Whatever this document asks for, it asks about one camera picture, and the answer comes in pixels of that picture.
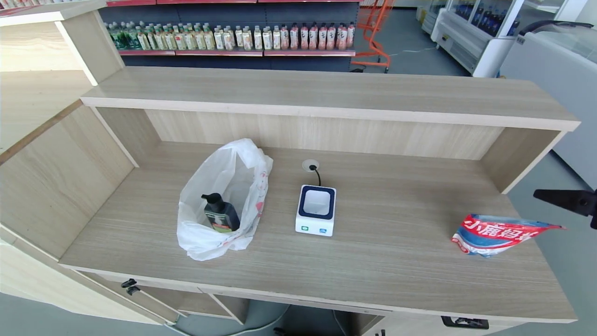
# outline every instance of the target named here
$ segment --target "beverage cooler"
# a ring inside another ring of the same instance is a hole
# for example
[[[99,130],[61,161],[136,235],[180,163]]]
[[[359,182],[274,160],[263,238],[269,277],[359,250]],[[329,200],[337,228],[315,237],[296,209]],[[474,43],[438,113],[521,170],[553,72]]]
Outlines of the beverage cooler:
[[[519,30],[541,20],[575,21],[587,0],[448,0],[431,40],[473,77],[495,77]]]
[[[447,2],[448,0],[432,0],[429,3],[427,14],[423,20],[423,25],[421,25],[423,31],[431,35],[433,28],[435,27],[435,21],[438,18],[439,10],[444,8]]]

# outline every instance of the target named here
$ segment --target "black cable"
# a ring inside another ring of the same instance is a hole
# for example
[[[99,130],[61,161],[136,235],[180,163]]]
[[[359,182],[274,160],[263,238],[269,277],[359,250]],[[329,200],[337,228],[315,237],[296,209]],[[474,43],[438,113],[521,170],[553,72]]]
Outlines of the black cable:
[[[319,175],[317,169],[314,169],[314,171],[317,173],[317,179],[319,180],[319,186],[321,187],[321,176]]]
[[[319,175],[319,172],[317,171],[317,166],[312,164],[309,166],[310,170],[314,170],[317,173],[317,179],[319,180],[319,186],[321,187],[321,176]]]

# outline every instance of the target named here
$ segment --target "plastic shopping bag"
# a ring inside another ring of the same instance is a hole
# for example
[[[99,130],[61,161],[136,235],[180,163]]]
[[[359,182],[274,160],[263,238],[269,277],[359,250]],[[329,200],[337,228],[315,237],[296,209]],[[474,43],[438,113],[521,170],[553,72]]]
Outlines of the plastic shopping bag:
[[[203,261],[247,248],[261,217],[272,164],[251,139],[224,145],[201,164],[180,193],[176,235],[189,257]],[[221,233],[210,226],[201,195],[211,193],[232,203],[241,220],[238,230]]]

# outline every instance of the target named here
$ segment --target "black latch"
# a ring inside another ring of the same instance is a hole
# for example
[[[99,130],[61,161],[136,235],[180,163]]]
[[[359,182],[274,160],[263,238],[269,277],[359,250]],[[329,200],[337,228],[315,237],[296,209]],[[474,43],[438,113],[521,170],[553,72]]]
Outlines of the black latch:
[[[442,322],[454,328],[489,329],[489,321],[483,319],[442,316]]]
[[[131,296],[133,294],[135,294],[136,292],[140,292],[140,291],[141,291],[141,289],[137,286],[130,286],[129,288],[127,288],[127,294],[131,295]]]
[[[135,279],[128,279],[127,281],[121,283],[120,287],[129,288],[130,286],[134,286],[136,284],[137,284],[137,281],[135,281]]]

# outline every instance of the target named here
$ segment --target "wood grain surface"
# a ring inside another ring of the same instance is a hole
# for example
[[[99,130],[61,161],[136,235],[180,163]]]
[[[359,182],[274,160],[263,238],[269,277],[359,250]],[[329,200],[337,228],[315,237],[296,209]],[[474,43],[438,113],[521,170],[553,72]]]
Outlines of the wood grain surface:
[[[254,240],[247,250],[194,261],[177,242],[179,195],[216,148],[161,143],[60,263],[382,310],[522,322],[576,318],[533,240],[490,259],[465,255],[450,241],[468,213],[517,216],[478,161],[264,148],[274,165]],[[307,158],[320,162],[323,185],[337,189],[333,237],[294,231],[300,187],[316,181],[301,167]]]
[[[56,21],[56,27],[91,85],[97,85],[124,68],[97,11]]]
[[[507,194],[566,132],[506,128],[481,159],[497,189]]]
[[[0,154],[90,88],[82,71],[0,72]]]
[[[0,222],[58,259],[132,168],[80,106],[0,166]]]
[[[265,147],[470,160],[481,159],[503,129],[289,115],[151,109],[146,112],[163,141],[223,145],[250,138],[257,146]]]
[[[0,50],[0,72],[82,70],[54,22],[1,27]]]
[[[100,107],[529,129],[579,124],[532,82],[495,78],[127,66],[81,100]]]
[[[139,166],[160,142],[160,138],[142,109],[97,108],[106,125]]]

